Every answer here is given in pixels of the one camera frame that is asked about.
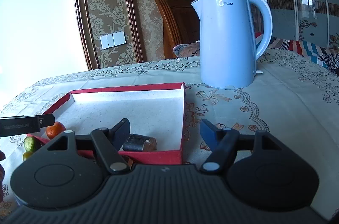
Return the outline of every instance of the electric kettle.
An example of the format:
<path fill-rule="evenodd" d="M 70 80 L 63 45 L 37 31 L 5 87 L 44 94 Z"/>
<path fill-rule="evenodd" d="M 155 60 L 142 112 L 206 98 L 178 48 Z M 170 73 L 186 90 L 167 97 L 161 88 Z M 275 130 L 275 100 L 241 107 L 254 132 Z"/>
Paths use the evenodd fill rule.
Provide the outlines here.
<path fill-rule="evenodd" d="M 250 4 L 263 16 L 263 38 L 256 48 Z M 250 85 L 256 60 L 272 36 L 272 14 L 267 0 L 195 0 L 200 19 L 200 69 L 203 83 L 223 89 Z"/>

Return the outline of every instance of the wooden headboard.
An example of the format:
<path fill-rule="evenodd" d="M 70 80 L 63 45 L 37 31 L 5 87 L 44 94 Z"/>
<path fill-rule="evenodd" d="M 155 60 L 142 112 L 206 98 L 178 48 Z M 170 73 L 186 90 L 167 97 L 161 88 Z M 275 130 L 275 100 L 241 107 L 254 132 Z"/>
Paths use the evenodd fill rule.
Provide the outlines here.
<path fill-rule="evenodd" d="M 163 20 L 165 59 L 173 59 L 173 47 L 200 39 L 200 21 L 193 0 L 155 0 Z"/>

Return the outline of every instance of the wall switch panel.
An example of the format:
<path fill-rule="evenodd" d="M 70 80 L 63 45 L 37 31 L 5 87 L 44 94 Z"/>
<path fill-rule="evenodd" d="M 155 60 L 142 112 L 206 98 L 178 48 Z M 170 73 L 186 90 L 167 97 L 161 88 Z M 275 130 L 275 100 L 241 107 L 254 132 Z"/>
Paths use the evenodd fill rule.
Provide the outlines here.
<path fill-rule="evenodd" d="M 123 31 L 108 34 L 100 37 L 102 49 L 118 46 L 126 43 L 125 33 Z"/>

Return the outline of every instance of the kettle handle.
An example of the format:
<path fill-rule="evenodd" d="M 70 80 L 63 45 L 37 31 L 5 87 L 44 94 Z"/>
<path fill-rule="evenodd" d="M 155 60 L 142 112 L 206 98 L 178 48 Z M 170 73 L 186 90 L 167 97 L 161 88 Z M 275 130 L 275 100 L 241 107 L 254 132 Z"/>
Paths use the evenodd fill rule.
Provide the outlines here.
<path fill-rule="evenodd" d="M 264 34 L 257 48 L 257 55 L 256 55 L 256 60 L 257 60 L 264 53 L 267 46 L 270 44 L 270 40 L 272 37 L 272 29 L 273 29 L 272 14 L 271 14 L 271 9 L 267 4 L 267 0 L 249 0 L 249 2 L 259 8 L 260 12 L 262 13 L 263 20 L 264 20 Z"/>

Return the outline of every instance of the tablecloth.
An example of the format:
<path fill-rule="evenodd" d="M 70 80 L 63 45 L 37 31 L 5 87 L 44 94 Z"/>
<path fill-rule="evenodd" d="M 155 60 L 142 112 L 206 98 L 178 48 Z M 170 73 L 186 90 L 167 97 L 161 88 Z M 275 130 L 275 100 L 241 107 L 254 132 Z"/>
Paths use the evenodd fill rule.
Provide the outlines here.
<path fill-rule="evenodd" d="M 70 90 L 185 82 L 183 160 L 198 166 L 210 154 L 199 134 L 207 118 L 219 128 L 233 127 L 243 134 L 269 131 L 317 171 L 320 184 L 313 208 L 329 219 L 339 208 L 339 77 L 292 51 L 267 49 L 258 60 L 263 74 L 235 90 L 212 88 L 201 82 L 199 57 L 116 66 L 41 80 L 11 100 L 0 116 L 38 115 Z M 6 159 L 5 216 L 17 204 L 10 188 L 12 171 L 22 163 L 25 136 L 0 139 Z M 249 156 L 238 154 L 237 160 Z"/>

